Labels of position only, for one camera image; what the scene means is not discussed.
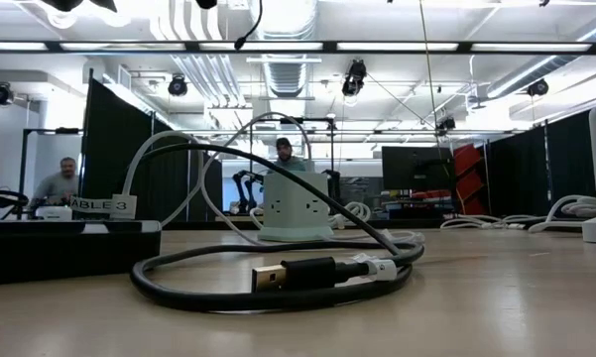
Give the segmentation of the black partition curtain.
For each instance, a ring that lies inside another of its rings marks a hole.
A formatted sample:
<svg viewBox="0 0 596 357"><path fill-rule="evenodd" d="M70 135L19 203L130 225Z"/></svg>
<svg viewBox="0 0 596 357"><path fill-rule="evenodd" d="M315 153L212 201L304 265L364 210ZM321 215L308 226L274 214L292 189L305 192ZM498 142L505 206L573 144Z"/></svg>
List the black partition curtain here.
<svg viewBox="0 0 596 357"><path fill-rule="evenodd" d="M587 111L488 147L491 212L545 215L560 198L596 194Z"/></svg>
<svg viewBox="0 0 596 357"><path fill-rule="evenodd" d="M152 135L170 129L92 79L84 114L81 196L103 199L119 193L138 149ZM137 197L136 217L165 220L195 186L196 178L193 151L167 153L141 164L131 187Z"/></svg>

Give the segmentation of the red bin rack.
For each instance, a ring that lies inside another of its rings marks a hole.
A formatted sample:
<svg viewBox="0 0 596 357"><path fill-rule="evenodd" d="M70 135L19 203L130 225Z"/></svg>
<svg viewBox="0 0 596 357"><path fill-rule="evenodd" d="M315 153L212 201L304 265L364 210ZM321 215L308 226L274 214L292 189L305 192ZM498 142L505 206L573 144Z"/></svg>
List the red bin rack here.
<svg viewBox="0 0 596 357"><path fill-rule="evenodd" d="M487 214L487 181L482 151L473 144L456 149L454 151L454 172L460 212L464 215Z"/></svg>

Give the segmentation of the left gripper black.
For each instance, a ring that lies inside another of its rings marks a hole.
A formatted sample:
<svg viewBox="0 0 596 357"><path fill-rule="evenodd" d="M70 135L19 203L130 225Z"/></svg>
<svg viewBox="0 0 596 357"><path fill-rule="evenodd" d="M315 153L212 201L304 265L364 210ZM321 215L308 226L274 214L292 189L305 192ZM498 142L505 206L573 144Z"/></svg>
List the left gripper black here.
<svg viewBox="0 0 596 357"><path fill-rule="evenodd" d="M117 7L115 5L114 0L89 0L94 5L111 11L113 13L117 12ZM212 9L217 5L217 0L195 0L196 4L201 9Z"/></svg>

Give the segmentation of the person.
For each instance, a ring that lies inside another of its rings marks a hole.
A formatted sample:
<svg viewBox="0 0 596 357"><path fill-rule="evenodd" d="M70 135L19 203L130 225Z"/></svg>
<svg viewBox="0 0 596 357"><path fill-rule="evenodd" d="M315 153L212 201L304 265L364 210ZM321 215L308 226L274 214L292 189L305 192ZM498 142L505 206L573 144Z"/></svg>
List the person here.
<svg viewBox="0 0 596 357"><path fill-rule="evenodd" d="M277 158L275 165L290 172L305 172L306 163L293 154L293 146L288 138L278 138L276 141Z"/></svg>
<svg viewBox="0 0 596 357"><path fill-rule="evenodd" d="M74 158L65 157L60 160L60 171L44 178L38 185L30 205L66 205L77 191L76 161Z"/></svg>

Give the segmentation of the black overhead light bar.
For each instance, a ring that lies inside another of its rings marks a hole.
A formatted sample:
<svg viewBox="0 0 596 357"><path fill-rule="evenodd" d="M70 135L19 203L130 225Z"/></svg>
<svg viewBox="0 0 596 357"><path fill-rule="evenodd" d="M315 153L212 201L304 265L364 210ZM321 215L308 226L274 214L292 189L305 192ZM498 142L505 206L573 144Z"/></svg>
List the black overhead light bar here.
<svg viewBox="0 0 596 357"><path fill-rule="evenodd" d="M596 56L596 42L0 41L0 54L262 54L262 55L512 55Z"/></svg>

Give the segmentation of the black monitor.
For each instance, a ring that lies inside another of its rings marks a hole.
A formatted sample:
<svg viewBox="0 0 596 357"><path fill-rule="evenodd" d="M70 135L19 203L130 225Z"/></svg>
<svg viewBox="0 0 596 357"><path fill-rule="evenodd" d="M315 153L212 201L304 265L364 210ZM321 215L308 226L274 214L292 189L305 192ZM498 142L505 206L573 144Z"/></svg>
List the black monitor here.
<svg viewBox="0 0 596 357"><path fill-rule="evenodd" d="M453 155L447 148L383 147L384 188L429 191L453 189Z"/></svg>

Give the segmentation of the black tray with label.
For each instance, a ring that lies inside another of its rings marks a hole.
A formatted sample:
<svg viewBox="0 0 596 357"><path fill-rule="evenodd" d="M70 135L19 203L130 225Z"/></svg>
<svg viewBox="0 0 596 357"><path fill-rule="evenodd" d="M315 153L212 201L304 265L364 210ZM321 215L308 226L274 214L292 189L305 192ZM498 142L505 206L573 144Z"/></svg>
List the black tray with label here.
<svg viewBox="0 0 596 357"><path fill-rule="evenodd" d="M1 221L0 285L123 274L158 256L158 221Z"/></svg>

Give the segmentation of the silver ventilation duct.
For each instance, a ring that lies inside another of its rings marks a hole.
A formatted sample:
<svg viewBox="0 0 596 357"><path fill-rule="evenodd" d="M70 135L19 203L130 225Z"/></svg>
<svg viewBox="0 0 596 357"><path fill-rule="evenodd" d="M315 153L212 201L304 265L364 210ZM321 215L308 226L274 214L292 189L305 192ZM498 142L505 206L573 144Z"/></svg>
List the silver ventilation duct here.
<svg viewBox="0 0 596 357"><path fill-rule="evenodd" d="M485 98L493 100L514 93L578 59L578 55L536 57L491 83L486 89Z"/></svg>
<svg viewBox="0 0 596 357"><path fill-rule="evenodd" d="M251 19L261 22L255 31L259 41L308 41L316 27L317 0L247 0ZM267 62L263 64L268 89L273 96L300 96L306 84L306 63Z"/></svg>

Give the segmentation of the black USB cable white tag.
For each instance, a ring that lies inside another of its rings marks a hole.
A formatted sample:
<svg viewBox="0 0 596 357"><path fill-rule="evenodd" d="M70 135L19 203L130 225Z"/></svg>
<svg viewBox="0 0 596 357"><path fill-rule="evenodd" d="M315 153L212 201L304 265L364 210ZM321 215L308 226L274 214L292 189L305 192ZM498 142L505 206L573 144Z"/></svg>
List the black USB cable white tag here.
<svg viewBox="0 0 596 357"><path fill-rule="evenodd" d="M413 271L413 263L424 253L425 247L422 244L395 243L389 240L312 184L256 155L228 147L198 143L176 144L154 151L149 151L149 146L149 144L142 146L128 166L124 191L131 188L137 167L160 155L178 151L204 150L227 153L256 162L301 186L335 208L338 213L354 222L374 239L372 243L321 241L263 246L217 245L149 258L133 266L130 280L141 295L157 305L197 312L300 310L378 298L400 290ZM349 263L337 262L332 257L320 257L283 261L276 266L259 267L252 271L251 290L248 293L206 294L178 291L158 285L145 275L147 271L162 265L217 253L379 248L387 250L390 255L383 258L367 256Z"/></svg>

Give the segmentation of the black aluminium table frame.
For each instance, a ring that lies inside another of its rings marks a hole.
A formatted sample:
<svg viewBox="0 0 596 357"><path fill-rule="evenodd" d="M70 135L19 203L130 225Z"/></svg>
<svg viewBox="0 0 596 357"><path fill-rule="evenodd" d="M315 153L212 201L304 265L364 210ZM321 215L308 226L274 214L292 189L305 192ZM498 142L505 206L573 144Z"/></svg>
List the black aluminium table frame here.
<svg viewBox="0 0 596 357"><path fill-rule="evenodd" d="M442 223L441 218L368 221L368 224L376 229L436 229ZM235 221L233 225L240 230L258 230L252 221ZM164 230L230 230L230 227L224 221L171 222Z"/></svg>

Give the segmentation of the mint green power cube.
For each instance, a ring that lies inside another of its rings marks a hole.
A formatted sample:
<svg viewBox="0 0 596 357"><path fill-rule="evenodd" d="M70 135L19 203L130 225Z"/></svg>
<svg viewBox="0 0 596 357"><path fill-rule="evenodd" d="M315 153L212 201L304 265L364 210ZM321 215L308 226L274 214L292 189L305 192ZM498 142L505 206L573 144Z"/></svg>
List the mint green power cube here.
<svg viewBox="0 0 596 357"><path fill-rule="evenodd" d="M287 243L331 238L328 213L328 204L318 196L278 173L268 174L258 238Z"/></svg>

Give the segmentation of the black background station frame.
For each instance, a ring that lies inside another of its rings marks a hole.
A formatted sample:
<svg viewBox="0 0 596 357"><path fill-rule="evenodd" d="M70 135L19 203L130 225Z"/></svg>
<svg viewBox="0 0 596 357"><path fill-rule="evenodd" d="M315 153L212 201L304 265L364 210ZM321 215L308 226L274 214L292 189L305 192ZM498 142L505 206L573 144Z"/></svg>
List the black background station frame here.
<svg viewBox="0 0 596 357"><path fill-rule="evenodd" d="M81 142L82 130L78 128L23 130L18 191L29 198L29 203L18 209L18 219L36 217L38 207L30 205L34 191L43 179L60 171L62 158L75 159L79 182Z"/></svg>
<svg viewBox="0 0 596 357"><path fill-rule="evenodd" d="M248 123L248 125L249 125L248 131L249 131L250 136L253 136L254 126L258 122L275 122L275 121L284 123L284 124L287 124L287 123L293 124L298 128L298 130L302 136L304 146L305 146L306 168L309 171L314 172L315 171L315 162L313 160L312 143L311 143L311 139L309 138L309 136L316 135L317 130L316 129L305 129L303 126L303 123L304 122L326 123L328 125L328 128L324 129L323 133L328 134L331 138L333 138L335 136L335 131L336 131L334 120L328 119L328 118L296 118L293 116L284 115L283 113L280 113L280 112L268 112L268 113L264 113L263 115L254 117Z"/></svg>

